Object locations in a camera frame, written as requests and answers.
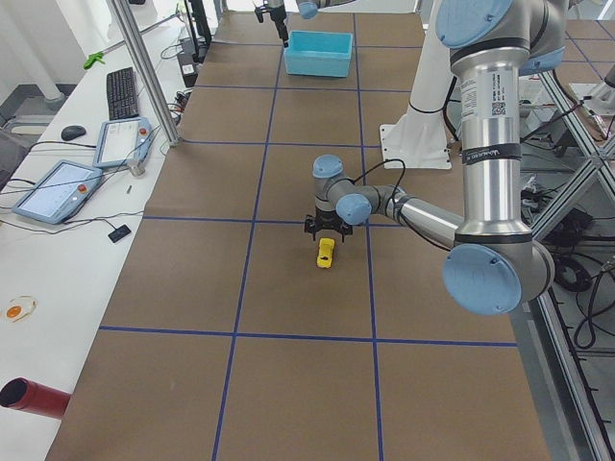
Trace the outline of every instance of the gray robot arm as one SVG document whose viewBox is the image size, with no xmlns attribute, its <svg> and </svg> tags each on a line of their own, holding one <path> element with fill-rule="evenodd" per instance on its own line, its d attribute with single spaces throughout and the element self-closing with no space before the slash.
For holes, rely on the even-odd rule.
<svg viewBox="0 0 615 461">
<path fill-rule="evenodd" d="M 497 314 L 542 294 L 554 277 L 547 250 L 521 220 L 518 77 L 563 55 L 567 0 L 444 0 L 436 22 L 461 88 L 464 217 L 392 186 L 356 186 L 330 157 L 314 164 L 316 216 L 307 231 L 335 229 L 319 215 L 362 223 L 380 213 L 452 248 L 443 269 L 463 307 Z"/>
</svg>

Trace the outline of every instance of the table surface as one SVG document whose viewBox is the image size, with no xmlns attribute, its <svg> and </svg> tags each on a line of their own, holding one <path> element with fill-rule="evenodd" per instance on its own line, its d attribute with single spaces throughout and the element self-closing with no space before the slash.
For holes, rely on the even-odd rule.
<svg viewBox="0 0 615 461">
<path fill-rule="evenodd" d="M 182 22 L 172 19 L 144 37 L 167 101 L 173 101 L 175 92 L 185 87 L 177 61 L 162 60 L 160 51 L 177 41 L 182 27 Z M 63 127 L 82 125 L 87 134 L 74 142 L 96 144 L 100 126 L 108 120 L 106 75 L 132 65 L 125 47 L 105 55 L 105 63 L 97 63 L 87 71 L 40 140 L 60 140 Z M 158 119 L 139 76 L 135 75 L 140 113 L 155 128 Z M 145 174 L 136 178 L 123 171 L 110 176 L 76 219 L 142 211 L 164 163 L 167 147 L 164 133 L 156 134 Z M 13 177 L 37 181 L 61 159 L 91 165 L 93 150 L 54 144 L 36 146 Z M 21 183 L 5 187 L 0 206 L 12 206 L 21 196 L 13 185 Z M 31 229 L 58 229 L 5 210 L 1 219 Z M 24 376 L 72 392 L 141 217 L 121 216 L 110 221 L 116 227 L 127 224 L 133 233 L 113 244 L 107 238 L 111 227 L 104 222 L 57 235 L 0 225 L 0 307 L 5 308 L 19 296 L 32 296 L 38 301 L 37 309 L 29 317 L 14 324 L 0 323 L 0 345 L 5 351 L 0 382 Z M 0 425 L 2 459 L 39 461 L 51 446 L 60 422 L 3 410 Z"/>
</svg>

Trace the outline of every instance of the green object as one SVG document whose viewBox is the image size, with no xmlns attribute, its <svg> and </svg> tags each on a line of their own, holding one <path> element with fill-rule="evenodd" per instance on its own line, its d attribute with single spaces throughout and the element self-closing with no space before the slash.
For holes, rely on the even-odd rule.
<svg viewBox="0 0 615 461">
<path fill-rule="evenodd" d="M 102 51 L 89 55 L 86 63 L 84 64 L 84 69 L 89 69 L 97 61 L 104 64 L 105 62 L 103 61 L 103 56 L 104 54 Z"/>
</svg>

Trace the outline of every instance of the device screen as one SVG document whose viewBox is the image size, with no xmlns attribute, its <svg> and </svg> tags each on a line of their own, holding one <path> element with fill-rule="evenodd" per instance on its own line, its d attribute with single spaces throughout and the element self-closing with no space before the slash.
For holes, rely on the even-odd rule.
<svg viewBox="0 0 615 461">
<path fill-rule="evenodd" d="M 125 161 L 131 156 L 135 147 L 138 120 L 117 122 L 107 125 L 105 144 L 100 153 L 100 163 Z"/>
<path fill-rule="evenodd" d="M 20 208 L 50 218 L 91 173 L 91 170 L 65 163 L 40 184 Z"/>
</svg>

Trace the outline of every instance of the blue and white device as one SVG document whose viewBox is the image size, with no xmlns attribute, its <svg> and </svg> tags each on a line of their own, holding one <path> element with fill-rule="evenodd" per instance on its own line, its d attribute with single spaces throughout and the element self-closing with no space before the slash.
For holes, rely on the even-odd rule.
<svg viewBox="0 0 615 461">
<path fill-rule="evenodd" d="M 43 223 L 61 223 L 96 190 L 102 175 L 99 168 L 61 160 L 19 199 L 12 212 Z"/>
<path fill-rule="evenodd" d="M 131 158 L 143 161 L 152 145 L 152 127 L 145 117 L 103 123 L 96 144 L 94 166 L 124 166 Z"/>
</svg>

